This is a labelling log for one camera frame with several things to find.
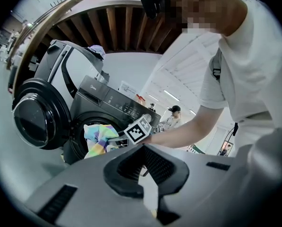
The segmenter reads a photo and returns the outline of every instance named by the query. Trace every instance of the washer door glass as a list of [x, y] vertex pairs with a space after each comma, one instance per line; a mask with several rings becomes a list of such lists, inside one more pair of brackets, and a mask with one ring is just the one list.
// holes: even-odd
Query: washer door glass
[[14, 109], [14, 121], [20, 137], [30, 145], [43, 147], [55, 132], [50, 107], [37, 94], [23, 97]]

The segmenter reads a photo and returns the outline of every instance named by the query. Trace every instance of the wooden ceiling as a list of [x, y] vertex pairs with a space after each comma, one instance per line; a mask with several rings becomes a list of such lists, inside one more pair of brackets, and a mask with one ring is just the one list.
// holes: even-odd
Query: wooden ceiling
[[158, 16], [147, 18], [140, 7], [92, 9], [55, 24], [35, 54], [43, 57], [52, 39], [68, 40], [82, 47], [101, 45], [106, 53], [151, 52], [163, 54], [180, 35]]

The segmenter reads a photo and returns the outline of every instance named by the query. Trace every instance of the ceiling light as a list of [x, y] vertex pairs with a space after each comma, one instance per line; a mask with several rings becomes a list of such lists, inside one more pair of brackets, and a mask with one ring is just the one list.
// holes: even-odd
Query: ceiling light
[[179, 99], [177, 99], [174, 95], [172, 95], [171, 93], [167, 92], [166, 90], [164, 90], [165, 93], [167, 93], [169, 96], [173, 97], [175, 100], [179, 101]]
[[158, 102], [159, 102], [159, 100], [157, 100], [154, 96], [151, 96], [150, 94], [148, 94], [148, 96], [150, 96], [150, 97], [154, 98], [156, 101], [158, 101]]

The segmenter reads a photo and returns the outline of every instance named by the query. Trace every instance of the black cap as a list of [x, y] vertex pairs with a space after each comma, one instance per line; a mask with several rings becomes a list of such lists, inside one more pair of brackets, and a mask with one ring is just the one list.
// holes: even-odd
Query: black cap
[[171, 112], [180, 111], [180, 106], [174, 105], [172, 108], [169, 108], [168, 110]]

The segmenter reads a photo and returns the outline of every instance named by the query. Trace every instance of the laundry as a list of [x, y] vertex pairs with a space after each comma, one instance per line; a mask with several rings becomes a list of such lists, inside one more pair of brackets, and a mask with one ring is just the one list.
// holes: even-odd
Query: laundry
[[84, 138], [87, 141], [88, 153], [84, 157], [95, 157], [106, 152], [118, 149], [119, 147], [108, 145], [108, 139], [118, 137], [116, 130], [110, 125], [94, 124], [84, 125]]

